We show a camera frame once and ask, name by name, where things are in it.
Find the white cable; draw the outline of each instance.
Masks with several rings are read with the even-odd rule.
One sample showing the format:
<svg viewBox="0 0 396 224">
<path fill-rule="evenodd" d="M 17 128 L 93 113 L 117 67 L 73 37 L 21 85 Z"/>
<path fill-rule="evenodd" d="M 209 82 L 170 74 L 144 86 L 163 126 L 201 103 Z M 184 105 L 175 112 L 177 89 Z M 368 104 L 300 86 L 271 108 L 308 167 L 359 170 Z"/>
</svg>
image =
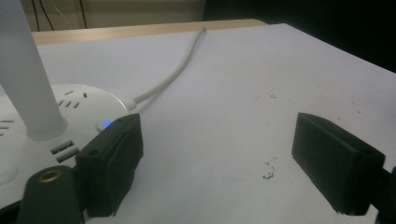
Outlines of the white cable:
<svg viewBox="0 0 396 224">
<path fill-rule="evenodd" d="M 142 103 L 143 101 L 147 100 L 149 97 L 157 94 L 160 91 L 163 91 L 169 84 L 171 84 L 186 68 L 187 64 L 189 63 L 191 59 L 191 55 L 194 52 L 195 46 L 202 35 L 202 33 L 206 31 L 206 28 L 203 26 L 202 29 L 198 32 L 196 37 L 194 38 L 194 41 L 192 42 L 192 45 L 190 47 L 190 50 L 184 60 L 181 62 L 181 64 L 178 66 L 178 68 L 173 72 L 169 77 L 164 79 L 161 83 L 159 83 L 157 86 L 152 88 L 149 91 L 146 91 L 145 93 L 135 97 L 131 102 L 123 102 L 124 105 L 130 110 L 134 110 L 136 108 L 136 105 Z"/>
<path fill-rule="evenodd" d="M 56 0 L 53 0 L 53 7 L 55 8 L 56 12 L 58 12 L 59 15 L 64 19 L 64 22 L 66 22 L 67 26 L 69 27 L 69 30 L 73 30 L 72 26 L 70 25 L 70 22 L 67 20 L 67 18 L 64 16 L 64 14 L 59 10 L 58 8 L 58 3 Z"/>
</svg>

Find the dark background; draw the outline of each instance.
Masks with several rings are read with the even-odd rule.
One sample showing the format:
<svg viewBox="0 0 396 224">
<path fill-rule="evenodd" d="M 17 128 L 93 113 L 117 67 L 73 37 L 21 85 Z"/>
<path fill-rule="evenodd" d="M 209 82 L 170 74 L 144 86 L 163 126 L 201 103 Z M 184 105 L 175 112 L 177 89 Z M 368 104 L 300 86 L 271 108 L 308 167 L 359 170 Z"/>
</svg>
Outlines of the dark background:
<svg viewBox="0 0 396 224">
<path fill-rule="evenodd" d="M 287 23 L 396 73 L 395 5 L 390 0 L 206 0 L 204 20 Z"/>
</svg>

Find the table surface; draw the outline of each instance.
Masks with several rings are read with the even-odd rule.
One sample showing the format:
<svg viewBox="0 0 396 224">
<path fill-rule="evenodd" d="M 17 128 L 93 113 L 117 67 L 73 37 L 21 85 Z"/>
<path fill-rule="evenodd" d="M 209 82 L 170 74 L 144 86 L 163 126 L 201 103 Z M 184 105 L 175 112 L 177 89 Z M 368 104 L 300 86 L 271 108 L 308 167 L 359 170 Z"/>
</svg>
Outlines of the table surface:
<svg viewBox="0 0 396 224">
<path fill-rule="evenodd" d="M 202 25 L 192 24 L 185 29 Z M 375 223 L 373 207 L 365 217 L 335 213 L 291 147 L 297 114 L 314 114 L 382 151 L 390 171 L 396 75 L 286 24 L 237 24 L 206 32 L 183 74 L 136 109 L 145 155 L 132 188 L 115 217 L 88 223 Z M 167 77 L 195 36 L 148 27 L 35 39 L 52 84 L 86 84 L 122 100 Z M 108 32 L 118 29 L 127 31 Z M 137 36 L 125 37 L 130 31 Z"/>
<path fill-rule="evenodd" d="M 266 25 L 266 23 L 252 19 L 233 21 L 195 21 L 96 29 L 33 32 L 33 36 L 37 45 L 45 45 L 78 41 L 103 40 L 125 36 L 160 35 L 191 32 L 198 30 L 202 26 L 205 26 L 207 30 L 222 30 L 262 25 Z"/>
</svg>

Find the round white base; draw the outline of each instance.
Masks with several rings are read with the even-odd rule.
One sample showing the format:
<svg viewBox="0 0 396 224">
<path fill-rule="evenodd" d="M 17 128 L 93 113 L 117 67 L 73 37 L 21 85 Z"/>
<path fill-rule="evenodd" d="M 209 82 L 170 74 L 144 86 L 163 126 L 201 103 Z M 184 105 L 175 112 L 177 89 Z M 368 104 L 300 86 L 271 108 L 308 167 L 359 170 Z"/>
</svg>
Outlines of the round white base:
<svg viewBox="0 0 396 224">
<path fill-rule="evenodd" d="M 29 138 L 8 97 L 0 98 L 0 209 L 22 198 L 28 178 L 36 172 L 60 164 L 73 167 L 74 156 L 99 134 L 98 124 L 129 114 L 119 99 L 95 87 L 54 85 L 52 89 L 67 129 L 46 141 Z"/>
</svg>

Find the beige wall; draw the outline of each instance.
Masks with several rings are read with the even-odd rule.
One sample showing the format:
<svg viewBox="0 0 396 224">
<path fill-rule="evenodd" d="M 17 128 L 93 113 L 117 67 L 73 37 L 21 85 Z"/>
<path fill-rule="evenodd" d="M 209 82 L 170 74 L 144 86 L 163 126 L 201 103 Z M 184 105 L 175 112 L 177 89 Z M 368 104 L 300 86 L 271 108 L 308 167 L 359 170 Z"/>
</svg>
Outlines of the beige wall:
<svg viewBox="0 0 396 224">
<path fill-rule="evenodd" d="M 36 31 L 32 0 L 21 0 L 32 31 Z M 55 30 L 68 29 L 56 12 L 53 0 L 42 0 Z M 74 29 L 201 21 L 205 0 L 57 0 L 58 8 Z M 38 0 L 35 0 L 40 30 L 50 30 Z"/>
</svg>

